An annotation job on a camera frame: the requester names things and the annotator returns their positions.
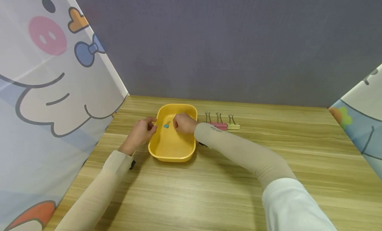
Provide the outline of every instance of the yellow plastic tray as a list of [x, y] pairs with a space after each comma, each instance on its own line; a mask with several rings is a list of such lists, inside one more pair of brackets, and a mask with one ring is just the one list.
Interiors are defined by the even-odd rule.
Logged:
[[149, 142], [149, 152], [160, 161], [186, 162], [195, 151], [194, 135], [175, 131], [173, 119], [178, 113], [187, 113], [195, 120], [198, 117], [196, 108], [189, 104], [167, 104], [159, 109], [155, 123], [158, 128]]

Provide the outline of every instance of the binder clip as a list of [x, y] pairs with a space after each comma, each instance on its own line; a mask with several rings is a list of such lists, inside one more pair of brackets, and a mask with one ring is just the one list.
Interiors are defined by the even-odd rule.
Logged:
[[209, 124], [213, 125], [214, 127], [219, 128], [222, 131], [226, 131], [227, 130], [228, 126], [227, 126], [226, 123], [223, 123], [222, 114], [221, 113], [216, 113], [216, 115], [217, 115], [217, 123], [211, 122], [211, 117], [210, 117], [210, 112], [209, 111], [205, 112], [205, 114], [206, 114], [206, 123], [209, 123]]
[[165, 125], [163, 125], [163, 127], [164, 127], [164, 128], [168, 128], [170, 123], [171, 123], [171, 122], [168, 121]]
[[227, 125], [228, 125], [227, 129], [229, 129], [229, 130], [239, 130], [240, 129], [240, 125], [238, 123], [235, 123], [235, 120], [233, 120], [233, 115], [229, 114], [228, 117], [229, 117], [229, 123], [227, 123]]
[[216, 128], [219, 128], [222, 131], [226, 131], [227, 128], [228, 128], [228, 125], [226, 123], [223, 123], [222, 114], [221, 113], [216, 113], [216, 115], [217, 115], [217, 123], [214, 123], [214, 126]]

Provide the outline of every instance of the gray wall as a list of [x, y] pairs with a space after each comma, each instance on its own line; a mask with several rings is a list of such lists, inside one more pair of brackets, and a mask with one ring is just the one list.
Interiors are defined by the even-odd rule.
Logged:
[[382, 0], [77, 0], [132, 95], [328, 107], [382, 63]]

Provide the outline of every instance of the arm sleeve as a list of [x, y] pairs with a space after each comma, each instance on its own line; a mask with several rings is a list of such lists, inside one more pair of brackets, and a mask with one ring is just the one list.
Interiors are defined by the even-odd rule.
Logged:
[[98, 176], [58, 224], [55, 231], [93, 230], [106, 211], [115, 190], [128, 172], [132, 156], [113, 151]]
[[234, 163], [254, 173], [263, 189], [276, 179], [297, 179], [281, 156], [256, 143], [221, 131], [213, 125], [199, 123], [194, 136], [199, 142], [218, 150]]
[[257, 176], [264, 190], [267, 230], [336, 230], [281, 156], [208, 123], [199, 123], [194, 136]]

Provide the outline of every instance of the cartoon curtain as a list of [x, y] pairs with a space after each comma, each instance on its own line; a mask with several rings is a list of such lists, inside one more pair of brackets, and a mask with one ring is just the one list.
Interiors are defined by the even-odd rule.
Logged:
[[382, 179], [382, 65], [329, 108]]
[[0, 5], [0, 230], [41, 231], [128, 93], [75, 0]]

